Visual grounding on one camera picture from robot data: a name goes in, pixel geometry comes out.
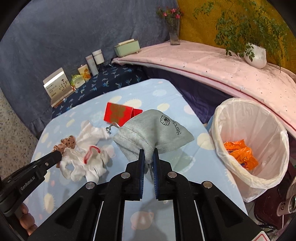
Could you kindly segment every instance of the gray drawstring bag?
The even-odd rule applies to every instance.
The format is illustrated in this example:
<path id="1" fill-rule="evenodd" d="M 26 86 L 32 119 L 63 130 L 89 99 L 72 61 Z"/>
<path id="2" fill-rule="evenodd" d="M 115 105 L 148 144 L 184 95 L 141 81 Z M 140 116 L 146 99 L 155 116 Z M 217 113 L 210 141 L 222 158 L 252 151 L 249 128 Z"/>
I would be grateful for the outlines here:
<path id="1" fill-rule="evenodd" d="M 147 110 L 128 120 L 113 140 L 129 161 L 144 149 L 146 167 L 152 163 L 154 148 L 158 153 L 174 151 L 194 140 L 193 135 L 178 122 L 159 110 Z"/>

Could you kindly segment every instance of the white trash bag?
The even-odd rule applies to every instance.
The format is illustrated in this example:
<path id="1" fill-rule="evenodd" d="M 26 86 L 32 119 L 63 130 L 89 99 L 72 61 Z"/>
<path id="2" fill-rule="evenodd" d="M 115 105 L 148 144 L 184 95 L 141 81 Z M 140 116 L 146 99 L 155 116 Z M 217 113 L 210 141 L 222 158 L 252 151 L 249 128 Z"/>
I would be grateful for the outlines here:
<path id="1" fill-rule="evenodd" d="M 232 172 L 245 202 L 250 202 L 283 179 L 289 162 L 288 134 L 280 120 L 261 104 L 231 98 L 214 113 L 210 134 L 217 155 Z M 224 142 L 244 139 L 259 164 L 247 171 L 228 154 Z"/>

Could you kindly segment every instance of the orange plastic packaging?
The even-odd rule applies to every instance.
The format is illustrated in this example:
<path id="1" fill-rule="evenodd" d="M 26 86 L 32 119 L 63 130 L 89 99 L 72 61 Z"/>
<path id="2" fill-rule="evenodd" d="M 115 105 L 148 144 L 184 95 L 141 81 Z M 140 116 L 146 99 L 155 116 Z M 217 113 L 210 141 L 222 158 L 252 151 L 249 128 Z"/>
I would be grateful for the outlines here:
<path id="1" fill-rule="evenodd" d="M 253 170 L 259 163 L 253 156 L 252 149 L 247 147 L 244 140 L 237 142 L 225 142 L 228 153 L 233 156 L 246 170 Z"/>

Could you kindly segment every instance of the white cloth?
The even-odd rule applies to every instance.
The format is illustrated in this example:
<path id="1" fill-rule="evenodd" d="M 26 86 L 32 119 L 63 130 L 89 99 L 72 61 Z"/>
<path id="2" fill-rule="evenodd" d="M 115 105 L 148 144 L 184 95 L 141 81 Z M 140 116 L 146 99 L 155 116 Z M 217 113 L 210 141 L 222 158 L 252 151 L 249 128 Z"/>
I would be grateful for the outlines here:
<path id="1" fill-rule="evenodd" d="M 65 148 L 60 162 L 60 170 L 63 176 L 74 182 L 80 181 L 85 176 L 88 182 L 98 183 L 99 177 L 107 171 L 103 164 L 107 164 L 109 156 L 103 149 L 100 149 L 99 153 L 98 148 L 94 145 L 100 139 L 109 138 L 110 135 L 104 128 L 93 127 L 87 121 L 76 138 L 75 149 Z M 74 166 L 73 171 L 66 168 L 70 164 Z"/>
<path id="2" fill-rule="evenodd" d="M 159 154 L 174 151 L 193 141 L 194 137 L 161 111 L 147 110 L 120 127 L 113 140 L 129 161 L 137 160 L 140 149 L 144 149 L 145 162 L 150 164 L 154 148 Z"/>

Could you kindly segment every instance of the red envelope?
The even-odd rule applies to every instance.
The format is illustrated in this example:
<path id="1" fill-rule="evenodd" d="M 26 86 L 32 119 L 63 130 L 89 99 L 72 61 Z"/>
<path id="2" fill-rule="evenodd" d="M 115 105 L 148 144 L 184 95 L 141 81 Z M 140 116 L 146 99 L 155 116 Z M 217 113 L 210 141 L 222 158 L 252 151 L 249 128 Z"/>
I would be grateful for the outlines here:
<path id="1" fill-rule="evenodd" d="M 123 126 L 125 122 L 134 116 L 141 114 L 143 110 L 135 109 L 130 106 L 121 104 L 107 103 L 104 121 L 111 123 L 116 122 L 119 126 Z"/>

